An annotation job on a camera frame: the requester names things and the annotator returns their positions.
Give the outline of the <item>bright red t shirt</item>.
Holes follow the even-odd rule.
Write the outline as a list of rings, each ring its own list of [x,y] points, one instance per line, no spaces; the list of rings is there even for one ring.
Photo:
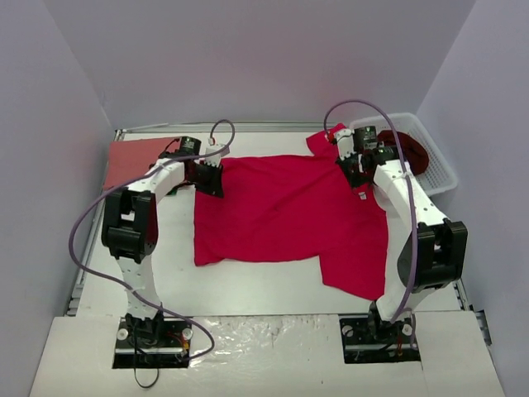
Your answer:
[[[324,132],[306,145],[309,155],[223,160],[223,198],[195,194],[194,264],[316,257],[324,285],[376,300],[385,286],[386,213],[371,187],[348,185]]]

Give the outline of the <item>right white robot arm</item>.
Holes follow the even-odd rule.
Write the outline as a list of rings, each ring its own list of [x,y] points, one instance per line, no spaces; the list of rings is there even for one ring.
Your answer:
[[[371,304],[366,322],[369,336],[384,342],[427,296],[460,279],[468,229],[431,201],[398,146],[379,144],[373,129],[341,128],[330,140],[349,185],[374,187],[403,222],[407,240],[387,268],[384,293]]]

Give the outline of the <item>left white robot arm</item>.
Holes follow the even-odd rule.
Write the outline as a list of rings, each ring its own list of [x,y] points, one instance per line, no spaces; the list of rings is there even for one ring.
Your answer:
[[[201,141],[189,136],[177,140],[175,151],[162,151],[144,179],[129,183],[105,198],[102,244],[117,261],[126,284],[126,326],[148,346],[164,341],[166,325],[156,292],[152,253],[159,239],[157,205],[171,190],[185,183],[222,198],[221,158],[229,151],[208,139],[205,157]]]

